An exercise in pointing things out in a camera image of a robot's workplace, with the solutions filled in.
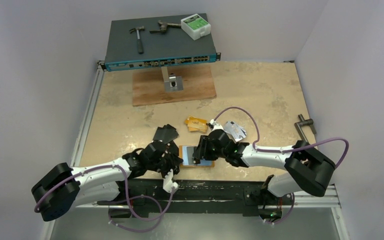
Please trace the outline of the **orange leather card holder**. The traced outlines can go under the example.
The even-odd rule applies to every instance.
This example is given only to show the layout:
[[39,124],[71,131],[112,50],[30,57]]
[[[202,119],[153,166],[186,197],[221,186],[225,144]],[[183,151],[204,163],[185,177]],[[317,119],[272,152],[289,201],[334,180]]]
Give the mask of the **orange leather card holder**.
[[213,168],[215,166],[214,161],[206,159],[198,160],[195,155],[197,147],[189,145],[179,146],[179,157],[182,159],[180,164],[181,168]]

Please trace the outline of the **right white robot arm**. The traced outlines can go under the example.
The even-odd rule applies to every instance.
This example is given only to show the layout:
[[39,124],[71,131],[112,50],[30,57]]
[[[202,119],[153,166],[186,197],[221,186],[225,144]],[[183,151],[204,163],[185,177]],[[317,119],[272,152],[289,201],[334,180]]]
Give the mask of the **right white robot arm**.
[[282,175],[268,177],[260,196],[268,204],[280,197],[304,191],[315,197],[323,197],[330,185],[335,163],[310,146],[298,140],[294,145],[255,149],[248,142],[235,142],[221,129],[201,136],[193,152],[193,160],[216,161],[219,158],[234,167],[268,167],[285,170]]

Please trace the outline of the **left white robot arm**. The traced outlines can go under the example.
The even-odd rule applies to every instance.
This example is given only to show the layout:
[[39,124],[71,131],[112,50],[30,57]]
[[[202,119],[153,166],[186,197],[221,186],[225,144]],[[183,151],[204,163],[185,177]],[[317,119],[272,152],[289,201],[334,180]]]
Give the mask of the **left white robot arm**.
[[173,177],[182,163],[179,147],[173,141],[165,144],[159,140],[106,163],[84,167],[59,163],[32,187],[36,202],[33,210],[49,222],[92,202],[114,201],[122,205],[128,201],[129,191],[118,184],[127,185],[148,171],[160,173],[163,190],[171,194],[179,188]]

